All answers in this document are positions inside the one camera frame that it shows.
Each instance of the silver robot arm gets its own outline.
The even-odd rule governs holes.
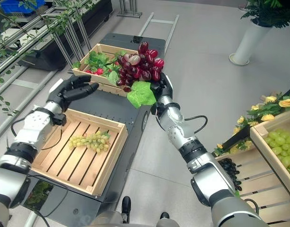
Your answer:
[[[242,199],[235,196],[232,180],[213,155],[205,149],[186,123],[180,107],[172,101],[172,85],[166,75],[151,85],[158,102],[151,110],[170,142],[179,150],[193,174],[191,185],[198,200],[211,207],[216,227],[267,227]]]
[[[98,88],[97,83],[89,85],[89,81],[90,76],[59,80],[51,89],[46,105],[25,117],[24,127],[0,158],[0,226],[7,226],[9,209],[24,199],[30,185],[27,174],[52,127],[66,123],[63,112],[71,101],[86,97]]]

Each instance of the gray floor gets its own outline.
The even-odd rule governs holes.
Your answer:
[[[92,37],[91,43],[96,44],[109,32],[138,34],[153,11],[155,19],[163,20],[173,20],[179,14],[164,72],[172,80],[174,100],[185,117],[208,116],[208,125],[198,133],[208,150],[212,151],[216,143],[232,135],[236,120],[251,105],[260,102],[261,95],[290,88],[290,27],[272,29],[257,47],[250,64],[238,67],[228,61],[228,55],[236,50],[249,24],[247,19],[240,20],[242,12],[238,9],[158,0],[139,1],[139,9],[143,12],[140,19],[114,14]],[[168,26],[150,24],[144,36],[166,38],[169,31]],[[67,69],[59,72],[22,114],[33,104],[43,105],[49,88],[58,78],[69,76]],[[199,121],[191,122],[194,128],[201,125]],[[10,142],[13,139],[9,131],[3,135],[0,155],[5,150],[7,136]],[[132,198],[131,222],[153,226],[161,212],[168,211],[182,227],[211,227],[210,209],[198,202],[190,179],[180,154],[150,117],[123,191],[123,196]],[[12,214],[9,226],[21,227],[28,210],[20,207]],[[51,220],[49,223],[61,226]],[[38,220],[36,226],[42,227],[44,223]]]
[[[164,1],[179,1],[179,2],[209,4],[216,6],[229,6],[229,7],[238,7],[239,5],[246,3],[246,0],[164,0]]]

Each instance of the green grapes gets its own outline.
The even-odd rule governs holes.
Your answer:
[[[276,142],[277,144],[279,144],[279,145],[283,145],[283,144],[286,143],[286,140],[285,140],[283,137],[277,137],[277,138],[275,139],[275,142]]]
[[[84,136],[71,136],[68,141],[69,149],[86,146],[88,149],[94,150],[96,153],[102,151],[108,151],[109,149],[109,137],[107,132],[101,133],[97,131],[91,135],[84,134]]]
[[[274,154],[279,155],[282,152],[282,148],[281,147],[274,147],[274,148],[272,148],[272,151],[274,152]]]
[[[279,137],[279,134],[275,131],[272,131],[269,133],[269,137],[271,137],[273,140]]]
[[[267,144],[270,144],[271,141],[273,141],[270,137],[266,137],[264,139],[264,141],[266,141]]]
[[[264,140],[290,173],[290,132],[276,129],[269,132],[268,137]]]

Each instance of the wooden crate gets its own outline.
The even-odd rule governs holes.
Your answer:
[[[290,194],[269,167],[260,152],[253,148],[236,154],[217,157],[218,160],[231,158],[240,174],[242,199],[253,199],[259,209],[259,216],[270,227],[290,227]]]
[[[91,195],[102,195],[115,163],[128,137],[125,124],[68,109],[62,139],[51,149],[42,150],[32,170],[60,183]],[[43,148],[49,148],[60,138],[60,127],[48,137]],[[92,134],[100,130],[110,134],[108,151],[97,154],[86,146],[69,149],[73,135]]]
[[[120,52],[120,51],[126,51],[127,53],[138,53],[137,51],[134,51],[134,50],[124,49],[124,48],[115,47],[115,46],[108,46],[108,45],[104,45],[104,44],[95,45],[91,51],[104,53],[109,57],[109,59],[113,59],[114,54],[117,52]],[[102,77],[99,75],[85,72],[86,70],[89,69],[89,65],[84,64],[85,59],[87,59],[88,57],[89,57],[89,53],[80,61],[80,63],[81,63],[80,70],[77,68],[72,69],[74,75],[76,75],[76,76],[82,76],[85,74],[91,75],[91,81],[97,82],[100,84],[100,86],[98,88],[99,90],[103,90],[106,92],[113,93],[115,95],[120,95],[120,96],[126,97],[127,96],[126,92],[124,92],[121,87],[117,87],[114,84],[110,83],[106,77]]]
[[[263,122],[252,127],[250,137],[290,193],[290,174],[264,141],[268,133],[277,128],[290,131],[290,111],[276,116],[273,121]]]

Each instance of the plant pot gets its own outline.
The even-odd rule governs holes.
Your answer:
[[[257,25],[256,20],[251,20],[250,27],[247,29],[236,53],[230,54],[230,62],[239,66],[249,64],[252,53],[271,28],[271,26]]]

